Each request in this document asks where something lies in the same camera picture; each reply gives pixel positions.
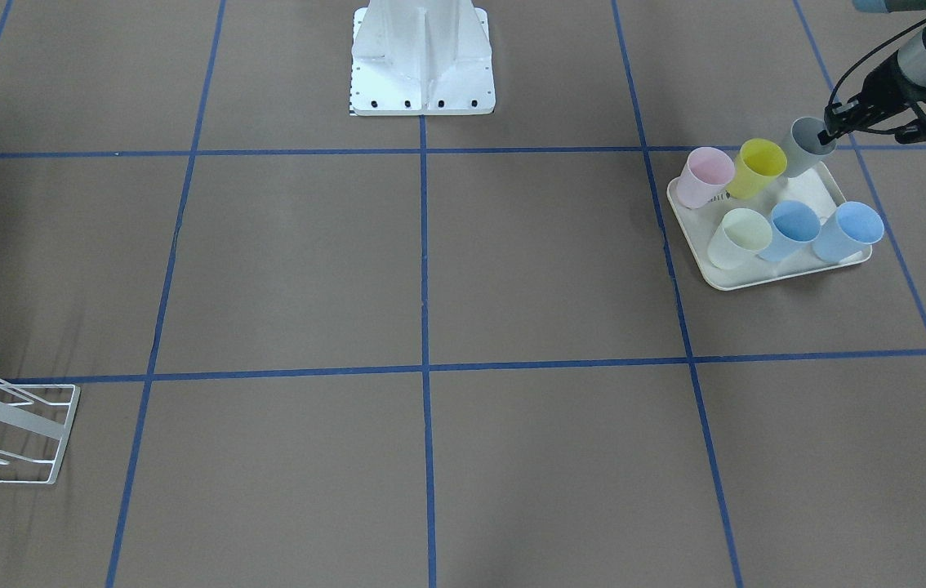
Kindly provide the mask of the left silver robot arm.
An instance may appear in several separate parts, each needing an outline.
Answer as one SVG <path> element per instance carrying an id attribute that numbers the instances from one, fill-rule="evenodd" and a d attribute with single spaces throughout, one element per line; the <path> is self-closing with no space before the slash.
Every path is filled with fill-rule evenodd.
<path id="1" fill-rule="evenodd" d="M 877 14 L 926 11 L 926 1 L 855 1 L 853 7 Z M 836 100 L 836 83 L 825 107 L 824 130 L 817 135 L 819 145 L 855 131 L 891 136 L 900 145 L 926 142 L 926 18 L 906 33 L 910 38 L 866 75 L 850 100 Z"/>

